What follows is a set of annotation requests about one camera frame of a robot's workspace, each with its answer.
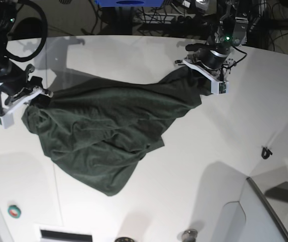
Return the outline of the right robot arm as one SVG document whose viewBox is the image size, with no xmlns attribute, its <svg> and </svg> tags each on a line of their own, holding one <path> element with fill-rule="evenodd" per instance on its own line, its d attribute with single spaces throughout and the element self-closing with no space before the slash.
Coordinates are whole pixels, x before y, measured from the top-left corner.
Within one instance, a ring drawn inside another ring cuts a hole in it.
<svg viewBox="0 0 288 242">
<path fill-rule="evenodd" d="M 7 50 L 8 33 L 12 30 L 18 9 L 17 4 L 33 8 L 41 18 L 41 41 L 36 50 L 25 57 L 12 54 Z M 24 63 L 35 58 L 43 49 L 47 39 L 47 18 L 42 8 L 33 1 L 0 1 L 0 92 L 8 96 L 16 96 L 24 89 L 33 86 L 28 84 L 28 72 L 21 69 L 13 61 Z"/>
</svg>

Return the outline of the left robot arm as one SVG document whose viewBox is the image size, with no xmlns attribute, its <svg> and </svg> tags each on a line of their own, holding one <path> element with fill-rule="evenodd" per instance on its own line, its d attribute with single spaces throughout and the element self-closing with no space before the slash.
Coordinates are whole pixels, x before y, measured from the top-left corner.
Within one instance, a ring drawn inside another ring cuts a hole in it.
<svg viewBox="0 0 288 242">
<path fill-rule="evenodd" d="M 247 41 L 247 28 L 249 24 L 248 13 L 251 1 L 217 1 L 216 13 L 200 18 L 199 22 L 206 24 L 209 34 L 206 43 L 189 44 L 186 51 L 190 52 L 187 61 L 195 66 L 210 71 L 230 70 L 244 60 L 228 62 L 232 50 Z"/>
</svg>

